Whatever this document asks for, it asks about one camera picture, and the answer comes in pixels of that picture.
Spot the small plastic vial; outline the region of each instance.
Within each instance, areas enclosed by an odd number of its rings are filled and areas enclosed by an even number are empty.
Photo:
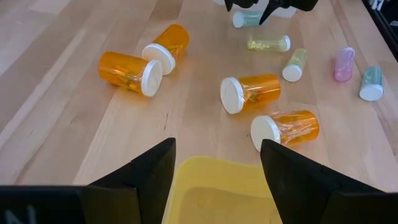
[[[298,81],[307,62],[307,51],[305,49],[296,49],[288,64],[282,71],[283,77],[289,82]]]
[[[168,75],[175,68],[176,59],[183,54],[188,43],[189,33],[184,27],[172,24],[142,50],[142,58],[160,61],[163,75]]]
[[[366,101],[376,101],[383,96],[382,71],[379,67],[369,67],[362,76],[359,96]]]
[[[273,74],[225,78],[221,83],[221,101],[229,114],[242,111],[244,106],[279,99],[280,83]]]
[[[232,23],[235,28],[259,26],[260,18],[263,11],[251,12],[251,11],[236,11],[232,17]],[[268,23],[268,19],[262,24],[262,26]]]
[[[162,65],[157,60],[105,52],[98,65],[99,76],[112,84],[154,96],[162,81]]]
[[[336,58],[335,80],[347,82],[353,76],[355,50],[347,47],[339,51]]]
[[[277,112],[258,116],[251,123],[251,139],[258,151],[263,139],[293,145],[314,140],[319,135],[319,122],[309,111]]]
[[[249,50],[275,50],[278,52],[286,52],[290,49],[290,38],[287,35],[278,39],[256,39],[250,37],[248,40]]]

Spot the yellow plastic container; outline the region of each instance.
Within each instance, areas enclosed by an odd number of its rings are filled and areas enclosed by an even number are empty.
[[[184,27],[172,24],[142,50],[142,58],[160,61],[164,75],[168,75],[175,68],[176,59],[183,54],[188,43],[189,33]]]
[[[225,110],[236,114],[250,105],[267,103],[279,99],[280,83],[276,75],[265,74],[252,77],[225,78],[220,88]]]
[[[314,140],[319,135],[319,122],[313,113],[305,110],[278,112],[254,118],[250,133],[254,146],[260,151],[263,139],[271,139],[283,145]]]
[[[116,52],[102,55],[98,73],[102,79],[144,96],[154,96],[162,81],[162,65],[159,61],[147,61]]]
[[[282,223],[261,166],[193,157],[177,171],[166,224]]]

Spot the white child-proof cap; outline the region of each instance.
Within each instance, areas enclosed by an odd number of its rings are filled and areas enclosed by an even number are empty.
[[[243,109],[243,88],[236,78],[225,78],[221,82],[220,96],[223,106],[229,114],[236,114]]]
[[[376,101],[383,96],[383,86],[378,84],[368,84],[363,86],[359,92],[359,96],[366,101]]]
[[[250,127],[251,140],[260,152],[263,139],[271,139],[280,144],[280,132],[275,121],[269,116],[254,118]]]
[[[290,45],[291,45],[291,43],[290,43],[290,38],[289,38],[288,35],[284,35],[283,38],[285,39],[286,48],[281,49],[281,50],[282,50],[283,52],[286,52],[286,51],[290,50]]]
[[[141,78],[141,91],[145,96],[154,96],[162,81],[162,65],[157,60],[148,62]]]
[[[303,70],[298,65],[288,65],[282,71],[282,76],[286,81],[296,82],[303,74]]]
[[[142,58],[146,60],[158,60],[162,64],[163,75],[168,75],[175,67],[175,59],[173,55],[160,44],[148,44],[142,50]]]
[[[241,28],[244,24],[244,15],[242,12],[235,12],[234,16],[232,17],[232,23],[234,24],[235,28]]]

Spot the clear vial with pills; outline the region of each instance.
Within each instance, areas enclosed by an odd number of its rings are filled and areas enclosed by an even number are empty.
[[[383,74],[379,67],[369,67],[362,76],[359,96],[366,101],[376,101],[383,96]]]
[[[251,123],[251,139],[258,151],[263,139],[294,145],[314,140],[319,135],[319,122],[309,111],[277,112],[258,116]]]
[[[278,100],[280,83],[273,74],[228,77],[221,83],[220,95],[225,110],[229,114],[236,114],[244,107]]]
[[[303,75],[305,63],[307,62],[307,51],[305,49],[296,49],[282,71],[282,76],[289,82],[298,81]]]
[[[287,35],[275,39],[249,37],[247,47],[249,50],[273,50],[277,52],[286,52],[290,49],[290,38]]]
[[[105,52],[101,56],[98,73],[103,80],[149,97],[155,95],[163,76],[159,61],[116,52]]]
[[[142,50],[142,58],[160,61],[163,74],[168,75],[175,68],[176,59],[184,53],[188,43],[187,30],[178,24],[172,24]]]

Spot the green vial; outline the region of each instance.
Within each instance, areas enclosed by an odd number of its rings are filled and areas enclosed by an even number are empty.
[[[303,74],[303,69],[307,61],[307,51],[305,49],[296,49],[288,64],[282,71],[284,79],[289,82],[296,82]]]

